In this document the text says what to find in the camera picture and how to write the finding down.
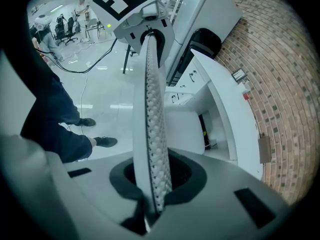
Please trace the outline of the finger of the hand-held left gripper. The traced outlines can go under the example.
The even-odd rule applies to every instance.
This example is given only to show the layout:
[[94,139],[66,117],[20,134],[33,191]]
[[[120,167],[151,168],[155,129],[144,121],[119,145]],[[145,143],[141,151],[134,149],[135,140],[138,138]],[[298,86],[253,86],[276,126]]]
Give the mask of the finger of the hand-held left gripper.
[[120,27],[117,30],[117,38],[125,39],[125,41],[139,55],[145,39],[143,37],[143,34],[145,31],[146,31],[145,26],[134,26],[129,28]]
[[163,14],[159,14],[153,21],[153,35],[156,39],[157,64],[160,68],[167,60],[175,34],[170,20]]

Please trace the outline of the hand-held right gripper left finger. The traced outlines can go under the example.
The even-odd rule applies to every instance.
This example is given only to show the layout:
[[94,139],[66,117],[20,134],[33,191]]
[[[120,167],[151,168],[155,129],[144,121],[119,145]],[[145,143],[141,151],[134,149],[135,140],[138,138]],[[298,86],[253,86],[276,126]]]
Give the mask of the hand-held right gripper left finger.
[[142,240],[99,211],[60,157],[18,135],[0,135],[0,171],[14,199],[53,240]]

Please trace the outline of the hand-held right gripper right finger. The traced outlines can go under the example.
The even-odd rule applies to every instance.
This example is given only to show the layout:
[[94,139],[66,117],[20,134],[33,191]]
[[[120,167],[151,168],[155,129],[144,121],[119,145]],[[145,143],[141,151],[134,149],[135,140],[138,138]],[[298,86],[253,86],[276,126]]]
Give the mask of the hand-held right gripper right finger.
[[232,162],[168,151],[172,173],[185,183],[166,197],[150,240],[264,240],[291,208],[262,182],[262,166],[246,155]]

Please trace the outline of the black office chair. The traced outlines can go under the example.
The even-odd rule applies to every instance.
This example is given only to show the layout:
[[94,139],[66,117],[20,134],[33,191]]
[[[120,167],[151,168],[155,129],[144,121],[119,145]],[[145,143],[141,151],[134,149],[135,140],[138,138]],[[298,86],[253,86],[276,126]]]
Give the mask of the black office chair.
[[59,46],[61,43],[64,43],[64,39],[66,38],[64,21],[67,21],[64,15],[61,13],[56,18],[56,26],[55,26],[55,40],[56,44]]
[[67,22],[67,32],[65,33],[65,37],[67,40],[65,41],[65,45],[67,45],[70,42],[75,42],[78,38],[75,37],[75,32],[73,31],[73,26],[74,26],[74,19],[70,17]]

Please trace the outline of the white desk with drawers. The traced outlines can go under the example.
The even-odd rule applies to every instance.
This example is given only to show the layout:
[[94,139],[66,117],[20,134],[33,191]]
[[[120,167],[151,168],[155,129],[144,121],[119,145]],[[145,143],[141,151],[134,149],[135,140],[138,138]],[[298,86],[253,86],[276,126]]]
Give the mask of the white desk with drawers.
[[[185,104],[166,105],[182,112],[171,114],[167,120],[172,131],[169,145],[174,150],[229,162],[261,180],[259,131],[240,84],[215,60],[199,51],[191,52],[204,69],[206,83]],[[165,93],[191,94],[176,86],[166,87]],[[203,130],[207,131],[210,148],[205,148]]]

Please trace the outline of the light table thin legs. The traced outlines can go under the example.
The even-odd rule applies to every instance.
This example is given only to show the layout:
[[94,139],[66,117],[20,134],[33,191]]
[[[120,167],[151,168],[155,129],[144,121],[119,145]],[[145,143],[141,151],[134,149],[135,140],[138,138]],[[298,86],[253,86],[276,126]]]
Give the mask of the light table thin legs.
[[97,32],[97,38],[100,38],[101,36],[101,29],[105,29],[103,24],[96,18],[90,19],[87,24],[85,25],[85,36],[91,37],[89,31],[96,30]]

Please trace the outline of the silver refrigerator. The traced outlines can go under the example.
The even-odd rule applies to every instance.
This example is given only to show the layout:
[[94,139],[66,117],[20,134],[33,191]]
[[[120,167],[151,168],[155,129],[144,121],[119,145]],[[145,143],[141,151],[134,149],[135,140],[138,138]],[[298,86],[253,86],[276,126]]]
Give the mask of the silver refrigerator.
[[192,50],[214,59],[242,15],[234,0],[183,0],[172,24],[174,41],[165,62],[166,84],[177,84],[194,57]]

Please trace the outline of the person's right black shoe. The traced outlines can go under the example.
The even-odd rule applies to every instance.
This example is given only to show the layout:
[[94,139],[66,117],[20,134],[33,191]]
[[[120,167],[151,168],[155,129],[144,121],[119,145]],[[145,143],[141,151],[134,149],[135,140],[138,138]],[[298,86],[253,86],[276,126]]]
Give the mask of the person's right black shoe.
[[95,137],[94,140],[96,141],[96,146],[103,147],[103,148],[111,148],[118,143],[118,140],[113,137]]

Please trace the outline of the person's black shoe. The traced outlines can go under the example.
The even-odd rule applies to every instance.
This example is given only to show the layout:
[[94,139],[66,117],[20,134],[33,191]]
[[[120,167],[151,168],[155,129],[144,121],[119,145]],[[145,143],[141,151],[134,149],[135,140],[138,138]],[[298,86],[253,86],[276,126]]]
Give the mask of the person's black shoe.
[[80,118],[78,123],[75,124],[75,126],[78,127],[93,127],[96,125],[96,121],[92,118]]
[[118,140],[113,137],[95,137],[94,140],[96,141],[96,146],[103,147],[103,148],[111,148],[118,143]]

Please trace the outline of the person's left black shoe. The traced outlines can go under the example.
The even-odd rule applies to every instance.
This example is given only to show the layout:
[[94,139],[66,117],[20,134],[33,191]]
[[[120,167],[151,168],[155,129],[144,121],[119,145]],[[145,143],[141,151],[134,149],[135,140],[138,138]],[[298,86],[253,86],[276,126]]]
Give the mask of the person's left black shoe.
[[78,123],[75,124],[75,126],[78,127],[93,127],[96,125],[96,121],[92,118],[80,118]]

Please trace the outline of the brown box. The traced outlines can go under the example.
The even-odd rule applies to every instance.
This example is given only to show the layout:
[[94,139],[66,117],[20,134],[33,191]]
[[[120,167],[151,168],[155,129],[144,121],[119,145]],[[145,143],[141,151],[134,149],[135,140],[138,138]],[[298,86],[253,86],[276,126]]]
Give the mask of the brown box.
[[271,142],[269,136],[262,136],[258,140],[260,164],[270,163],[272,160]]

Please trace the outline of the person's black clothed body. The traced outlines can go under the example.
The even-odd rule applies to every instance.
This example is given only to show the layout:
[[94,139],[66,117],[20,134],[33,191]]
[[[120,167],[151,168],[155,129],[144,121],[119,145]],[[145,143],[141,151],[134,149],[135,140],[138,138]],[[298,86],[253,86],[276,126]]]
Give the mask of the person's black clothed body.
[[45,151],[59,155],[63,163],[91,156],[94,141],[62,126],[75,125],[80,113],[61,83],[34,48],[30,34],[27,3],[30,0],[4,0],[13,14],[10,30],[0,41],[14,71],[36,100],[22,127],[21,135],[39,144]]

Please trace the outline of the black picture frame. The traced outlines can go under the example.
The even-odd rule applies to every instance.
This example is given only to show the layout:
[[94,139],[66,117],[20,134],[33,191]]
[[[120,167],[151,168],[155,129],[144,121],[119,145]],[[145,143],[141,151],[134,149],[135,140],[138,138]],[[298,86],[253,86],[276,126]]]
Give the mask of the black picture frame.
[[247,77],[247,73],[243,69],[239,68],[238,70],[234,71],[231,76],[238,83]]

